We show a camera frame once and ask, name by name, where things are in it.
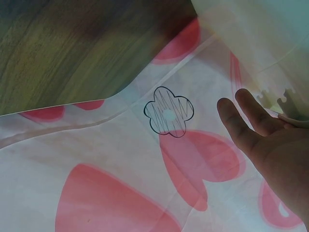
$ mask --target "cloth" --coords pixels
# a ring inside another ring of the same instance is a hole
[[[252,85],[195,20],[105,101],[0,117],[1,230],[306,231],[218,117]]]

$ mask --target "white spot on heart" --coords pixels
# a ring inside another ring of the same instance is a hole
[[[289,213],[286,211],[282,203],[279,203],[279,212],[281,213],[282,216],[287,218],[289,216]]]

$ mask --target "fold in fabric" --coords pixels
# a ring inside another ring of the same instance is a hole
[[[309,2],[192,3],[201,25],[214,31],[244,65],[253,83],[246,87],[260,93],[262,105],[296,120],[309,120]],[[292,91],[292,101],[287,101],[287,91]]]

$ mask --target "wood grain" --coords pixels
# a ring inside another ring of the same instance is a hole
[[[195,17],[190,0],[1,0],[0,115],[114,95]]]

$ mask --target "finger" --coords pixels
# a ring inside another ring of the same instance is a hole
[[[284,124],[270,116],[248,90],[238,90],[235,98],[254,130],[260,135],[268,136],[284,128]]]
[[[217,109],[235,145],[250,158],[253,148],[263,137],[248,127],[229,99],[220,99]]]

